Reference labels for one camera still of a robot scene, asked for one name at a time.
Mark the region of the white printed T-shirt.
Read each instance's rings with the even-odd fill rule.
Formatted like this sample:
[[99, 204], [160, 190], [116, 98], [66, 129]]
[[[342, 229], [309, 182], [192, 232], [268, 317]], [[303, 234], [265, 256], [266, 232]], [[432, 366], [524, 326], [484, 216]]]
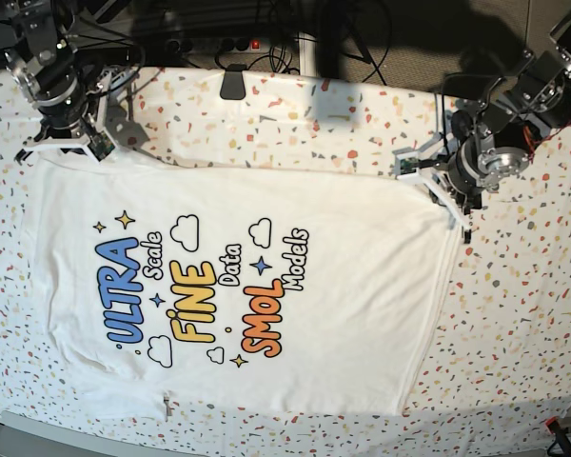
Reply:
[[426, 191], [65, 156], [32, 177], [33, 301], [94, 410], [403, 410], [460, 239]]

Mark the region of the terrazzo patterned tablecloth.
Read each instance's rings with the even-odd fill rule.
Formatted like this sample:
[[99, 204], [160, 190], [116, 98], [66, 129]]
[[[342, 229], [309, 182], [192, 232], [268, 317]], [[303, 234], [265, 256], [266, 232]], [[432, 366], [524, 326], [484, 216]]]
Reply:
[[[386, 176], [393, 153], [438, 131], [436, 96], [248, 72], [246, 98], [220, 96], [218, 70], [145, 70], [123, 144], [187, 166], [277, 167]], [[170, 418], [93, 416], [29, 307], [18, 232], [38, 129], [0, 70], [0, 421], [101, 452], [208, 456], [543, 455], [546, 421], [571, 413], [571, 128], [537, 151], [473, 215], [432, 342], [399, 417], [262, 415], [174, 404]]]

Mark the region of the black table clamp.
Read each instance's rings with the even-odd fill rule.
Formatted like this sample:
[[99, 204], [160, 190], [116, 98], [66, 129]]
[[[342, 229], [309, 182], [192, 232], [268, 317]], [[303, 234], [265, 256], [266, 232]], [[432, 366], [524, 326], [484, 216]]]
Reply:
[[224, 73], [220, 97], [227, 101], [241, 101], [246, 98], [246, 86], [243, 73], [244, 64], [230, 64]]

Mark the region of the red clamp bottom right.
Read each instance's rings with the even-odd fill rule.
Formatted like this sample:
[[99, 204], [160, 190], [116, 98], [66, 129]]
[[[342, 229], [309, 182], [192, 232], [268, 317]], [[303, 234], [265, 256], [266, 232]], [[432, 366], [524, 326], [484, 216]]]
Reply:
[[571, 441], [566, 431], [561, 427], [558, 419], [553, 417], [545, 422], [546, 427], [554, 437], [553, 443], [546, 451], [547, 456], [571, 457]]

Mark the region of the white metal stand post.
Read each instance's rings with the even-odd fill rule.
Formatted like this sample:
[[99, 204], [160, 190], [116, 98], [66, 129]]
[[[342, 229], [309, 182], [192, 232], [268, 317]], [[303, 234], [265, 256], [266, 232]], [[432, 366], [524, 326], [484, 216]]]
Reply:
[[316, 38], [308, 33], [299, 32], [297, 34], [297, 44], [299, 50], [300, 74], [307, 77], [316, 77], [318, 75], [315, 60]]

